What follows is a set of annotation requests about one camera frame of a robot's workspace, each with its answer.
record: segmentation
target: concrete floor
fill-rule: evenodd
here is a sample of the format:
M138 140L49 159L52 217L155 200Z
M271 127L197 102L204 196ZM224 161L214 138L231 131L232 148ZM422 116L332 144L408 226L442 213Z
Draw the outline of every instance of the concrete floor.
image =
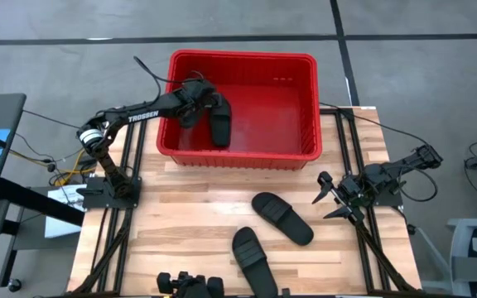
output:
M348 35L477 33L477 2L338 2ZM0 40L335 32L326 0L0 0ZM348 41L348 47L360 103L377 106L382 123L423 137L445 159L431 173L439 195L424 204L404 203L408 221L425 229L446 257L451 243L446 220L477 217L477 194L462 170L467 146L477 141L477 40ZM165 76L170 55L184 48L310 53L318 62L320 100L349 104L337 41L0 46L0 93L25 93L26 109L79 125L101 108L153 97L154 83L133 55ZM18 132L38 151L55 157L80 146L72 129L30 115L22 117ZM384 134L392 159L418 145L394 132ZM13 149L32 154L19 139ZM3 175L22 185L43 186L51 173L11 156ZM477 184L477 172L472 176ZM425 180L416 174L407 179L408 193L428 194ZM5 243L8 239L1 236L0 260ZM412 246L422 278L437 278L422 244L414 238ZM12 276L26 285L17 293L0 289L0 297L60 294L74 253L67 248L21 252Z

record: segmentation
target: black metal frame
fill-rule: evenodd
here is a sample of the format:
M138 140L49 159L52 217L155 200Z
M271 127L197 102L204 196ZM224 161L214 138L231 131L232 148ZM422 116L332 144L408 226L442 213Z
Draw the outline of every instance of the black metal frame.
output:
M48 45L111 45L111 44L161 44L161 43L190 43L190 42L233 42L233 41L338 41L339 48L340 48L340 55L342 58L342 65L344 68L345 78L348 80L349 86L349 97L350 103L352 105L358 106L359 105L359 96L356 90L356 83L354 81L354 74L352 71L352 66L349 59L349 51L347 47L346 41L421 41L421 40L477 40L477 33L475 34L407 34L407 35L345 35L343 30L343 25L340 16L340 10L338 7L337 0L330 0L330 5L332 8L332 13L335 22L336 34L300 34L300 35L248 35L248 36L164 36L164 37L129 37L129 38L112 38L109 40L101 40L101 41L94 41L89 39L42 39L42 40L0 40L0 46L48 46ZM344 135L344 128L343 128L343 121L341 118L341 113L339 110L336 109L322 109L321 114L329 114L335 115L337 130L340 136L340 146L342 149L342 158L344 160L344 168L345 173L348 174L352 172L350 161L349 161L349 151L347 148L347 142L345 140ZM353 139L354 150L356 155L356 163L359 168L359 171L363 169L364 160L362 157L362 152L359 146L359 139L358 133L356 131L356 126L354 125L354 119L347 119L349 121L349 130L351 131L351 137ZM134 166L133 176L137 177L139 171L139 163L141 160L141 152L143 141L144 141L144 128L143 126L146 123L142 123L142 129L140 131L139 139L137 142L137 154L136 160L137 168ZM125 147L123 150L123 159L121 166L126 166L128 163L128 152L132 140L133 134L133 126L128 127L127 138L125 140ZM20 200L18 204L27 203ZM50 211L55 211L57 208L59 209L67 209L70 208L65 204L57 204L58 202L53 202L53 205L50 205L47 208L46 212L50 213ZM38 204L34 204L36 207L32 207L32 209L38 210L41 212L41 209L44 207L38 207ZM70 208L69 215L61 211L58 213L58 219L62 219L64 221L74 221L80 222L80 216L75 214L74 209ZM378 234L378 227L376 224L376 216L374 214L373 207L367 208L368 211L368 221L370 231L373 235L374 240L380 246L380 236ZM131 220L132 217L132 210L128 210L125 216ZM118 222L118 209L113 209L113 212L110 216L109 220L109 227L108 227L108 234L107 234L107 245L105 247L105 251L107 246L111 244L113 241L113 236L115 234L115 227ZM119 253L119 261L117 266L117 271L115 275L115 285L114 291L104 291L104 286L106 282L106 272L101 276L99 279L99 292L98 293L82 293L82 294L75 294L74 296L78 297L92 297L92 296L118 296L120 293L120 288L122 285L122 276L123 276L123 268L124 262L126 258L126 251L128 246L128 238L125 238L120 247ZM368 294L376 294L383 297L394 297L394 296L412 296L412 293L406 292L392 292L392 291L377 291L373 289L373 278L371 275L370 267L369 267L369 256L367 252L367 248L365 243L359 238L359 250L360 256L362 259L362 268L364 270L364 279L366 282L366 290ZM383 269L380 268L380 277L383 289L388 290L388 278L384 275ZM332 297L332 296L295 296L295 297Z
M82 226L84 212L54 199L48 199L34 190L0 177L0 199L21 207L47 214L52 218Z
M345 168L345 174L352 174L352 169L351 169L351 164L350 164L350 158L349 158L349 149L347 147L347 140L345 138L345 130L344 130L344 124L343 124L343 119L342 115L345 115L347 121L349 122L349 130L351 133L351 139L353 142L354 146L354 152L355 152L355 157L356 157L356 163L359 168L359 171L362 171L364 168L364 159L362 156L361 152L361 147L359 144L359 137L358 137L358 132L357 132L357 127L356 123L354 121L354 117L350 117L353 113L352 108L323 108L320 110L321 115L333 115L335 117L336 121L336 130L338 132L338 137L340 140L340 149L341 149L341 156L342 160L344 162L344 168ZM145 137L145 131L146 131L146 124L147 122L142 122L140 131L139 131L139 138L137 140L137 149L136 149L136 156L135 156L135 161L134 161L134 167L133 167L133 174L132 177L133 179L136 179L137 174L140 169L141 165L141 158L142 158L142 148L144 144L144 137ZM122 164L126 165L127 162L127 157L128 152L129 152L129 147L131 144L132 136L131 132L133 131L133 127L129 128L129 132L127 134L126 140L125 140L125 147L123 149L123 158L122 158ZM379 248L381 248L381 243L380 243L380 235L378 233L378 225L376 221L376 216L374 214L373 206L369 206L367 208L368 211L368 221L369 221L369 227L371 231L371 236L375 243L378 245ZM130 223L132 221L132 215L133 215L133 209L127 209L125 213L125 220L128 221L128 234L129 234L129 229L130 229ZM359 253L360 253L360 258L362 261L362 269L363 269L363 274L364 274L364 281L365 281L365 286L366 286L366 291L367 294L364 294L364 296L381 296L382 298L386 297L395 297L395 298L401 298L401 297L425 297L425 298L446 298L446 297L458 297L458 296L450 296L450 295L437 295L437 294L427 294L423 291L391 291L390 285L389 285L389 279L387 273L384 271L382 268L381 264L377 262L378 264L378 269L379 269L379 274L380 274L380 281L382 284L382 290L377 290L374 289L373 285L373 275L371 272L371 266L369 263L369 255L367 251L367 246L359 232L357 231L357 228L355 229L357 239L359 242ZM75 293L73 296L74 297L95 297L95 296L110 296L110 297L117 297L120 296L121 293L121 288L122 288L122 283L123 283L123 273L124 273L124 264L126 260L126 254L128 250L128 236L123 239L121 246L119 248L119 259L118 259L118 265L117 265L117 270L115 272L115 279L114 279L114 284L113 284L113 291L105 291L104 288L98 289L98 292L86 292L86 293ZM57 297L51 297L51 298L62 298L64 296L57 296ZM333 295L297 295L297 296L292 296L296 298L331 298L335 297ZM244 298L244 296L226 296L226 298Z

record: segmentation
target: white label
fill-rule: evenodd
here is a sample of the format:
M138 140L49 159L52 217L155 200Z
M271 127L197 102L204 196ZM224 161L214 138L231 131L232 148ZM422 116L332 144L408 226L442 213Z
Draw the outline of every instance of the white label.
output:
M159 111L154 111L154 112L142 113L136 116L130 116L128 117L128 121L132 123L132 122L141 121L141 120L152 118L152 117L157 117L158 113Z

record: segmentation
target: wooden table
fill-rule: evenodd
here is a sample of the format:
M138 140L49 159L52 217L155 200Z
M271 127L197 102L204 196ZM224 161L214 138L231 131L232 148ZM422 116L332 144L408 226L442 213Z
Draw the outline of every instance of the wooden table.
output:
M374 108L354 111L378 121ZM333 115L321 116L323 154L301 171L178 166L156 148L158 123L150 121L147 125L140 172L142 196L133 215L122 295L157 295L157 274L170 272L177 276L179 271L222 277L226 295L252 294L231 251L233 235L244 226L251 227L260 239L279 290L288 287L292 294L315 295L365 293L354 227L344 219L322 219L336 208L331 195L311 204L320 189L316 179L321 171L328 171L334 180L345 173ZM359 119L356 124L365 163L387 161L381 128ZM344 127L353 169L357 169L348 123ZM117 163L124 132L110 147ZM136 140L134 137L132 159ZM253 211L251 199L262 191L280 195L293 206L314 230L311 244L297 246ZM387 207L377 207L375 212L384 252L409 283L420 287L403 218ZM69 291L89 274L102 214L103 210L97 209L85 215ZM376 261L370 251L369 256L374 286L380 288ZM113 288L116 261L113 256L107 290Z

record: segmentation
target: red plastic bin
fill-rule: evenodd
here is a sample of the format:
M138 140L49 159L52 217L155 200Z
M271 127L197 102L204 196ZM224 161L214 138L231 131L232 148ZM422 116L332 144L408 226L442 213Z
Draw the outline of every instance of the red plastic bin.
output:
M231 105L231 143L215 147L208 113L193 128L162 118L157 149L183 166L298 170L321 154L316 60L307 54L178 50L168 79L201 72ZM168 84L166 91L179 88Z

